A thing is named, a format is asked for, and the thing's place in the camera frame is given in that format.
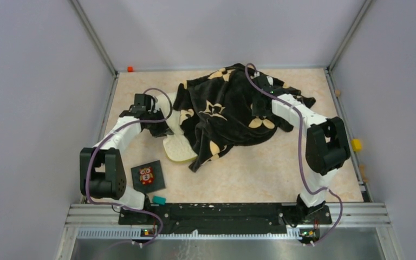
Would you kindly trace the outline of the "black floral pillowcase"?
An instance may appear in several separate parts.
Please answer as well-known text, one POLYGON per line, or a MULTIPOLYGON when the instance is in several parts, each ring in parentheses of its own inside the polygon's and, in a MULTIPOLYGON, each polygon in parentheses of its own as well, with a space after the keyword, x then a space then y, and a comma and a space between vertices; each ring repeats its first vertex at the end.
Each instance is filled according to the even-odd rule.
POLYGON ((279 128, 293 130, 278 116, 253 116, 253 97, 260 93, 249 77, 253 79, 255 71, 236 63, 179 84, 173 109, 180 113, 179 126, 197 155, 189 165, 192 172, 234 146, 258 145, 279 128))

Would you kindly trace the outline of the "white pillow yellow edge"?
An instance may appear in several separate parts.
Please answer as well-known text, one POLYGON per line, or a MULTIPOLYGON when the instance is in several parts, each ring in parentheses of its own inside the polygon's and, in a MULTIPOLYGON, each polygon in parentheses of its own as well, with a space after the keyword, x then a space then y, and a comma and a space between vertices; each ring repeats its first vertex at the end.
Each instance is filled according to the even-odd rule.
MULTIPOLYGON (((171 104, 174 104, 176 92, 169 93, 167 96, 170 98, 171 104)), ((170 103, 164 94, 157 96, 157 108, 161 109, 164 117, 169 115, 170 103)), ((189 111, 184 110, 181 117, 180 111, 172 110, 171 116, 165 121, 172 132, 172 134, 166 134, 166 137, 163 140, 164 150, 170 161, 186 163, 193 161, 197 157, 190 142, 184 136, 184 131, 180 127, 180 122, 183 119, 190 118, 193 114, 194 112, 192 109, 189 109, 189 111)))

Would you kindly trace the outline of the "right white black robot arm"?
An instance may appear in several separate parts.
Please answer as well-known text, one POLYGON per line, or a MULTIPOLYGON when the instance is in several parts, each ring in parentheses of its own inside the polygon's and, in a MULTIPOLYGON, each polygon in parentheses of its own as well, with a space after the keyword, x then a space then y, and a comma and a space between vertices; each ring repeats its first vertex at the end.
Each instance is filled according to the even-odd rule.
POLYGON ((350 158, 344 122, 328 118, 308 108, 290 90, 273 84, 259 72, 249 79, 259 92, 252 100, 252 115, 265 120, 271 116, 285 120, 298 129, 298 163, 303 191, 296 200, 296 217, 311 223, 324 207, 329 185, 350 158))

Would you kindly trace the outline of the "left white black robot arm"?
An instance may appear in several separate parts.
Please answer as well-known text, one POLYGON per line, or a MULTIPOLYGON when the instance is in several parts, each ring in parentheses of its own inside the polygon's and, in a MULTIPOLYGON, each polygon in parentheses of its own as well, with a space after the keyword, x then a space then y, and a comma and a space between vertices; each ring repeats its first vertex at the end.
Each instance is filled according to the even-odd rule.
POLYGON ((123 110, 113 128, 93 147, 80 152, 80 191, 93 204, 125 207, 139 224, 152 217, 145 205, 146 196, 127 185, 122 154, 143 130, 162 136, 169 132, 166 120, 172 115, 173 104, 168 94, 162 99, 139 93, 129 109, 123 110))

